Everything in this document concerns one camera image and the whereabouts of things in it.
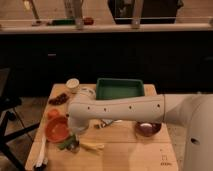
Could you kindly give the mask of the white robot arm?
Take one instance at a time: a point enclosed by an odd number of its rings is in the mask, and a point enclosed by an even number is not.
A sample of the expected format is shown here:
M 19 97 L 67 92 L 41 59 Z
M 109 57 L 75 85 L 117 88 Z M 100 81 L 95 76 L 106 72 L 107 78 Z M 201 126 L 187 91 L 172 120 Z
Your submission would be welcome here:
M 88 87 L 68 105 L 68 125 L 82 133 L 91 119 L 169 123 L 187 128 L 183 171 L 213 171 L 213 94 L 160 94 L 95 100 Z

